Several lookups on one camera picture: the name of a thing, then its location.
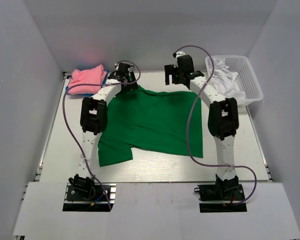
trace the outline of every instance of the cable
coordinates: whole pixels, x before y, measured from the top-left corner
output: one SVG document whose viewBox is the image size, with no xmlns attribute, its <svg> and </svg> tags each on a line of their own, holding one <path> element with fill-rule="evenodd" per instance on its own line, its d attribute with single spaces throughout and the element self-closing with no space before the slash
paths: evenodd
<svg viewBox="0 0 300 240">
<path fill-rule="evenodd" d="M 82 198 L 82 199 L 84 199 L 84 200 L 90 200 L 90 199 L 92 199 L 92 198 L 95 196 L 95 194 L 96 194 L 96 189 L 93 188 L 93 194 L 92 194 L 92 197 L 90 197 L 90 198 Z"/>
<path fill-rule="evenodd" d="M 255 193 L 255 191 L 256 191 L 256 187 L 257 187 L 257 175 L 256 175 L 256 173 L 255 173 L 250 167 L 244 166 L 244 165 L 234 165 L 234 166 L 231 166 L 231 165 L 228 165 L 228 164 L 220 164 L 220 165 L 219 165 L 219 164 L 205 164 L 205 163 L 201 163 L 201 162 L 197 161 L 197 160 L 194 158 L 194 156 L 193 156 L 193 154 L 192 154 L 192 152 L 191 152 L 191 149 L 190 149 L 190 142 L 189 142 L 189 129 L 190 129 L 191 117 L 192 117 L 192 115 L 193 115 L 193 113 L 194 113 L 195 106 L 196 106 L 196 104 L 197 104 L 197 102 L 198 102 L 198 99 L 200 98 L 201 93 L 204 91 L 205 87 L 208 85 L 209 81 L 211 80 L 211 78 L 212 78 L 212 76 L 213 76 L 213 74 L 214 74 L 214 72 L 215 72 L 215 64 L 214 64 L 214 61 L 213 61 L 211 55 L 210 55 L 205 49 L 203 49 L 203 48 L 200 47 L 200 46 L 196 46 L 196 45 L 185 45 L 185 46 L 183 46 L 183 47 L 180 47 L 178 50 L 176 50 L 175 53 L 178 52 L 178 51 L 180 51 L 180 50 L 182 50 L 182 49 L 184 49 L 184 48 L 187 48 L 187 47 L 197 48 L 197 49 L 201 49 L 202 51 L 204 51 L 204 52 L 209 56 L 209 58 L 210 58 L 210 60 L 211 60 L 211 63 L 212 63 L 212 71 L 211 71 L 211 74 L 210 74 L 209 78 L 207 79 L 207 81 L 204 83 L 204 85 L 203 85 L 202 88 L 200 89 L 199 93 L 197 94 L 197 96 L 196 96 L 196 98 L 194 99 L 194 102 L 193 102 L 193 104 L 192 104 L 192 107 L 191 107 L 191 110 L 190 110 L 190 113 L 189 113 L 189 117 L 188 117 L 188 120 L 187 120 L 187 122 L 186 122 L 186 132 L 185 132 L 185 137 L 186 137 L 186 148 L 187 148 L 187 150 L 188 150 L 188 153 L 189 153 L 190 158 L 191 158 L 196 164 L 199 164 L 199 165 L 201 165 L 201 166 L 204 166 L 204 167 L 211 167 L 211 168 L 218 168 L 218 167 L 237 168 L 237 169 L 239 169 L 239 168 L 244 168 L 244 169 L 250 170 L 250 171 L 252 172 L 253 176 L 254 176 L 254 186 L 253 186 L 253 189 L 252 189 L 250 195 L 249 195 L 248 197 L 246 197 L 244 200 L 240 201 L 240 202 L 232 203 L 232 205 L 239 205 L 239 204 L 242 204 L 242 203 L 246 202 L 248 199 L 250 199 L 251 196 L 252 196 L 252 195 Z"/>
<path fill-rule="evenodd" d="M 101 181 L 99 181 L 99 179 L 96 177 L 96 175 L 94 175 L 94 173 L 91 171 L 90 169 L 90 166 L 88 164 L 88 160 L 87 160 L 87 157 L 86 157 L 86 154 L 85 154 L 85 151 L 83 149 L 83 147 L 81 146 L 81 144 L 79 143 L 78 139 L 76 138 L 76 136 L 74 135 L 74 133 L 72 132 L 70 126 L 69 126 L 69 123 L 68 123 L 68 120 L 67 120 L 67 116 L 66 116 L 66 107 L 65 107 L 65 102 L 66 102 L 66 96 L 67 96 L 67 93 L 73 89 L 73 88 L 76 88 L 76 87 L 79 87 L 79 86 L 100 86 L 100 87 L 103 87 L 103 86 L 114 86 L 114 85 L 131 85 L 131 84 L 134 84 L 136 83 L 140 77 L 141 77 L 141 71 L 140 71 L 140 68 L 134 64 L 133 62 L 131 61 L 128 61 L 128 60 L 121 60 L 121 61 L 118 61 L 116 64 L 118 63 L 122 63 L 122 62 L 128 62 L 132 65 L 134 65 L 137 69 L 138 69 L 138 72 L 139 72 L 139 76 L 138 78 L 135 80 L 135 81 L 132 81 L 132 82 L 118 82 L 118 83 L 111 83 L 111 84 L 91 84 L 91 83 L 80 83 L 80 84 L 77 84 L 77 85 L 73 85 L 71 87 L 69 87 L 64 95 L 63 95 L 63 98 L 62 98 L 62 113 L 63 113 L 63 119 L 64 119 L 64 123 L 66 125 L 66 128 L 68 129 L 69 133 L 71 134 L 73 140 L 75 141 L 75 143 L 78 145 L 80 151 L 81 151 L 81 154 L 83 156 L 83 159 L 84 159 L 84 163 L 85 163 L 85 166 L 86 166 L 86 169 L 88 170 L 89 174 L 93 177 L 93 179 L 95 179 L 101 186 L 102 188 L 102 191 L 103 192 L 106 192 L 106 189 L 104 187 L 104 185 L 101 183 Z M 106 194 L 105 195 L 105 198 L 106 198 L 106 201 L 108 203 L 108 206 L 109 206 L 109 209 L 111 211 L 111 204 L 110 204 L 110 201 L 109 201 L 109 198 L 108 198 L 108 195 Z"/>
<path fill-rule="evenodd" d="M 231 205 L 231 204 L 234 202 L 234 200 L 235 200 L 235 195 L 233 194 L 233 195 L 232 195 L 232 200 L 231 200 L 231 202 L 229 202 L 228 204 L 226 204 L 226 206 Z"/>
<path fill-rule="evenodd" d="M 98 198 L 94 201 L 94 203 L 96 204 L 103 196 L 104 196 L 104 195 L 102 194 L 100 197 L 98 197 Z"/>
</svg>

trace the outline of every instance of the white table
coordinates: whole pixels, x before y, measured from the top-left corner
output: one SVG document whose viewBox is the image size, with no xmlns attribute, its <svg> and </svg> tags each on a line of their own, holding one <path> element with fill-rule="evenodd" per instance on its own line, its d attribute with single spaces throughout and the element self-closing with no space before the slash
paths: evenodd
<svg viewBox="0 0 300 240">
<path fill-rule="evenodd" d="M 143 72 L 138 84 L 155 92 L 189 91 L 181 84 L 165 85 L 164 72 Z M 65 103 L 70 127 L 81 143 L 83 139 L 80 126 L 82 98 L 82 96 L 67 96 Z M 216 164 L 215 141 L 209 133 L 207 124 L 209 109 L 203 103 L 201 106 L 204 158 L 198 159 L 206 164 Z M 104 167 L 99 167 L 98 162 L 93 162 L 91 169 L 102 182 L 106 183 L 215 181 L 216 168 L 199 166 L 188 156 L 137 148 L 133 148 L 132 153 L 133 160 Z M 236 165 L 246 165 L 252 168 L 259 181 L 269 179 L 261 148 L 245 107 L 239 109 L 239 129 L 235 136 L 234 159 Z M 79 163 L 80 150 L 66 128 L 62 113 L 62 101 L 60 101 L 43 157 L 40 182 L 66 182 L 78 171 Z M 246 169 L 237 169 L 237 174 L 241 181 L 253 180 L 252 173 Z"/>
<path fill-rule="evenodd" d="M 242 185 L 246 194 L 253 188 Z M 224 213 L 200 213 L 196 186 L 118 183 L 111 212 L 65 212 L 65 182 L 31 182 L 13 234 L 26 240 L 300 239 L 282 183 L 258 183 L 247 212 Z"/>
</svg>

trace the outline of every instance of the pink cloth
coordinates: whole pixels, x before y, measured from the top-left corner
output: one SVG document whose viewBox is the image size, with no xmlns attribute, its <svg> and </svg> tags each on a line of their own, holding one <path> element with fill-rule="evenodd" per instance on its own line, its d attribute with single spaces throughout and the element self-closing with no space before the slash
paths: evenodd
<svg viewBox="0 0 300 240">
<path fill-rule="evenodd" d="M 102 84 L 106 75 L 107 72 L 104 71 L 104 66 L 102 64 L 95 68 L 82 71 L 76 69 L 72 73 L 72 78 L 70 78 L 68 87 L 70 88 L 77 84 Z M 77 86 L 70 89 L 68 94 L 95 94 L 100 89 L 100 86 Z"/>
</svg>

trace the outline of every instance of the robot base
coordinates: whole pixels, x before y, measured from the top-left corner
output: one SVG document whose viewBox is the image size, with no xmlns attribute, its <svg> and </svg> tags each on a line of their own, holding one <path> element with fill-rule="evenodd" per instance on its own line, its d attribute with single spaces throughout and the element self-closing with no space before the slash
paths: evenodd
<svg viewBox="0 0 300 240">
<path fill-rule="evenodd" d="M 245 199 L 244 189 L 238 183 L 238 177 L 230 181 L 221 181 L 218 176 L 216 177 L 215 184 L 202 184 L 194 189 L 195 193 L 199 193 L 200 201 L 242 201 Z"/>
</svg>

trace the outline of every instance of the plastic basket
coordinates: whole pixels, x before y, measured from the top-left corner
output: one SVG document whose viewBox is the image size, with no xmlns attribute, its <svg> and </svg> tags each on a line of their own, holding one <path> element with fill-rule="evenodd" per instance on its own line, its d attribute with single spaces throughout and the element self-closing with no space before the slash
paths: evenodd
<svg viewBox="0 0 300 240">
<path fill-rule="evenodd" d="M 238 84 L 240 91 L 245 92 L 245 99 L 237 100 L 238 105 L 247 106 L 264 98 L 257 77 L 248 58 L 237 55 L 214 55 L 212 58 L 225 59 L 225 64 L 229 66 L 228 70 L 230 72 L 238 73 L 235 82 Z M 208 77 L 211 75 L 211 69 L 209 68 L 210 62 L 211 60 L 207 56 L 205 58 L 205 65 Z"/>
</svg>

